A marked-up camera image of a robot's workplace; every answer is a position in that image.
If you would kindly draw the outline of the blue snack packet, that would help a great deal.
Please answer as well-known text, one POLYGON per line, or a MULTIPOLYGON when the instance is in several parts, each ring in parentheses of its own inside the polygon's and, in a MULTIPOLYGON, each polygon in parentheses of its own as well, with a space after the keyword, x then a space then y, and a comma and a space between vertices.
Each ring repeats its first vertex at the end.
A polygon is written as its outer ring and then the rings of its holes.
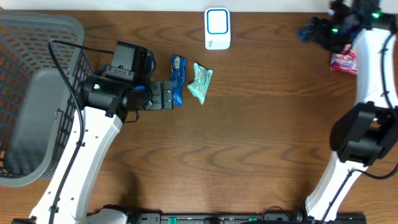
POLYGON ((186 80, 187 59, 180 55, 172 55, 172 83, 173 101, 177 106, 183 105, 183 86, 186 80))

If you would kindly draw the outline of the red purple Carefree pad pack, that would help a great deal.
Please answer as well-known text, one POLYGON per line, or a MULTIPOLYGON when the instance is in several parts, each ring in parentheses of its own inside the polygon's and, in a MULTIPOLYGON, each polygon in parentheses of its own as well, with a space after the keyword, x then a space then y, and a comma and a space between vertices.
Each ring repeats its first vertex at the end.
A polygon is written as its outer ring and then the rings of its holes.
POLYGON ((345 45, 342 54, 332 54, 330 69, 352 75, 358 74, 358 60, 351 44, 345 45))

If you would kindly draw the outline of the green tissue pack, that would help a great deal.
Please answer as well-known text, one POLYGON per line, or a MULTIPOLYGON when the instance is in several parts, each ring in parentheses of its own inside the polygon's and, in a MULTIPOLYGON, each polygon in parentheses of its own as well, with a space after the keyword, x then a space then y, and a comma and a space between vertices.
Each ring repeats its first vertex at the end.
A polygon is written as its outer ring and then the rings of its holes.
POLYGON ((193 69, 195 72, 195 78, 193 83, 189 84, 187 88, 203 105, 213 76, 213 70, 207 70, 198 63, 194 63, 193 69))

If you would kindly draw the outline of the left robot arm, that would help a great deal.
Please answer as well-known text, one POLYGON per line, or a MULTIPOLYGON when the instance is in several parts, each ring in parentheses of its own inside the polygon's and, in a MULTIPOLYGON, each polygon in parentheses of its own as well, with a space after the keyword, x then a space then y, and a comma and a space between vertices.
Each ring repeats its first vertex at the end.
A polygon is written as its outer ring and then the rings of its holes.
POLYGON ((13 223, 130 223, 134 217, 116 205, 87 214, 104 157, 128 112, 171 110, 171 82, 115 80, 89 76, 75 111, 70 137, 52 180, 28 218, 13 223))

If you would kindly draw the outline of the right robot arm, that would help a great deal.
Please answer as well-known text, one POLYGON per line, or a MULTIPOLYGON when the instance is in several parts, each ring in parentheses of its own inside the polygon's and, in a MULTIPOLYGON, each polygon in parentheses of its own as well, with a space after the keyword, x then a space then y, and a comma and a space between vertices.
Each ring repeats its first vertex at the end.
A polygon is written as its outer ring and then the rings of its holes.
POLYGON ((335 223, 338 209, 360 175, 388 179, 367 172, 397 143, 397 90, 394 75, 396 17, 382 12, 379 0, 331 1, 331 19, 313 17, 299 32, 334 54, 349 51, 358 59, 356 104, 333 126, 331 157, 315 190, 297 217, 302 223, 335 223))

